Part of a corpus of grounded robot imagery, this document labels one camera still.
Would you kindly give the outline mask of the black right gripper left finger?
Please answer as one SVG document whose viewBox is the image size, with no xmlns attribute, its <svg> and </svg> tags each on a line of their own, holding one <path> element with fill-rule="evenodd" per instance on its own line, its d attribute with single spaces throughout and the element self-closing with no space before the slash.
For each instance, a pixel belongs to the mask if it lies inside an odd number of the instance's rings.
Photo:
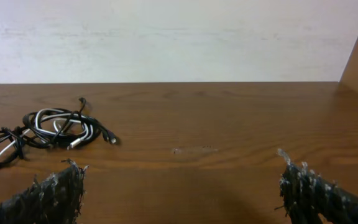
<svg viewBox="0 0 358 224">
<path fill-rule="evenodd" d="M 69 166 L 50 174 L 44 181 L 36 178 L 19 194 L 0 203 L 0 224 L 74 224 L 81 215 L 84 179 L 88 166 L 71 159 Z"/>
</svg>

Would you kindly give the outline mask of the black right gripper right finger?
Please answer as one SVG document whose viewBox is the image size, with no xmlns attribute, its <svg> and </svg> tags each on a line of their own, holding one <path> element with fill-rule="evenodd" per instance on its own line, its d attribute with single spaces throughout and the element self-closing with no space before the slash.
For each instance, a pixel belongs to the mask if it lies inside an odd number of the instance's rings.
<svg viewBox="0 0 358 224">
<path fill-rule="evenodd" d="M 306 162 L 297 166 L 283 149 L 277 154 L 286 163 L 279 188 L 292 223 L 322 224 L 325 218 L 331 223 L 358 224 L 358 196 L 324 180 Z"/>
</svg>

